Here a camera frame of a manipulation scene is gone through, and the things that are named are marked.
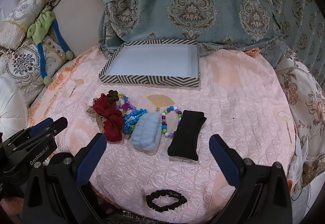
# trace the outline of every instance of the black scrunchie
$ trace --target black scrunchie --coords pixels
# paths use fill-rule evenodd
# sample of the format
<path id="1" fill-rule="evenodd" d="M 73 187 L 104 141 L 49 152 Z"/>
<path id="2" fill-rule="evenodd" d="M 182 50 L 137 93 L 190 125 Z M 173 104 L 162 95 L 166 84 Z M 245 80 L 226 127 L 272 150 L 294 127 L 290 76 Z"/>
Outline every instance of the black scrunchie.
<path id="1" fill-rule="evenodd" d="M 155 198 L 158 198 L 160 196 L 166 196 L 166 195 L 168 195 L 169 197 L 177 198 L 178 201 L 171 205 L 166 205 L 163 207 L 160 207 L 152 202 Z M 184 196 L 182 196 L 180 193 L 177 193 L 174 190 L 168 190 L 168 189 L 163 189 L 163 190 L 158 190 L 156 192 L 152 192 L 150 195 L 146 195 L 146 200 L 147 200 L 148 207 L 150 207 L 160 213 L 164 212 L 164 211 L 168 211 L 170 209 L 174 210 L 175 208 L 177 208 L 180 205 L 185 204 L 187 202 L 187 199 Z"/>

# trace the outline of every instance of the red hair bow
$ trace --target red hair bow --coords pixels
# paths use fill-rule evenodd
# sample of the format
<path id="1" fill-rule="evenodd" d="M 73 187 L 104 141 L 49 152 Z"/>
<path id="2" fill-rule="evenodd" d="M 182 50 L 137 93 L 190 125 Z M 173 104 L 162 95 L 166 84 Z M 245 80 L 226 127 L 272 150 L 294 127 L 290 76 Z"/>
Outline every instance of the red hair bow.
<path id="1" fill-rule="evenodd" d="M 122 112 L 117 109 L 110 109 L 107 96 L 102 93 L 93 106 L 93 110 L 106 118 L 104 122 L 104 134 L 106 139 L 111 142 L 122 141 L 122 129 L 124 119 Z"/>

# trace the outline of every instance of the green plush foot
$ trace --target green plush foot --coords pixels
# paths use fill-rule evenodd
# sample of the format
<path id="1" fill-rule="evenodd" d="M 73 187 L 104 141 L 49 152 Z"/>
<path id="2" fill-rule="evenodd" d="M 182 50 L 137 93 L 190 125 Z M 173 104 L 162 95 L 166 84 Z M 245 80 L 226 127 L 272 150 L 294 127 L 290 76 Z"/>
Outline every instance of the green plush foot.
<path id="1" fill-rule="evenodd" d="M 44 82 L 44 85 L 47 87 L 49 84 L 51 84 L 53 82 L 53 79 L 50 77 L 50 76 L 46 76 L 44 79 L 43 79 L 43 82 Z"/>
<path id="2" fill-rule="evenodd" d="M 74 58 L 74 54 L 70 50 L 65 53 L 65 56 L 69 61 Z"/>

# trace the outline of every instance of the blue-green fabric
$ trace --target blue-green fabric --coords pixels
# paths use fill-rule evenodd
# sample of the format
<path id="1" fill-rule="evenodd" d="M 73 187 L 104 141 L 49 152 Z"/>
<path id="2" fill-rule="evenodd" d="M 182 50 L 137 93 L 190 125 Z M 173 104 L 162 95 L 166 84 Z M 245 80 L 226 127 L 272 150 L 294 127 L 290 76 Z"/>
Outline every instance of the blue-green fabric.
<path id="1" fill-rule="evenodd" d="M 320 83 L 325 78 L 324 18 L 313 0 L 103 0 L 99 49 L 123 42 L 194 39 L 200 54 L 261 49 L 275 67 L 292 48 Z"/>

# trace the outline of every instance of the green and blue stuffed toy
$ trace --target green and blue stuffed toy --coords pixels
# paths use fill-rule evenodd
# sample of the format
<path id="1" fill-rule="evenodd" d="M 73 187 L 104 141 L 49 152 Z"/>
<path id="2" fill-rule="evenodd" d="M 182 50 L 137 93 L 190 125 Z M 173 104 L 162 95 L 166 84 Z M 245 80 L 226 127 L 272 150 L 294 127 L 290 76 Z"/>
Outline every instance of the green and blue stuffed toy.
<path id="1" fill-rule="evenodd" d="M 40 56 L 40 71 L 45 86 L 48 86 L 53 81 L 46 72 L 46 61 L 42 45 L 45 35 L 48 33 L 51 25 L 53 25 L 53 29 L 58 39 L 59 45 L 65 52 L 67 60 L 72 60 L 74 58 L 74 54 L 68 49 L 65 41 L 61 36 L 59 25 L 55 19 L 54 13 L 51 11 L 51 7 L 45 8 L 38 16 L 38 19 L 28 28 L 27 31 L 27 38 L 33 38 L 33 41 L 37 46 L 37 50 Z"/>

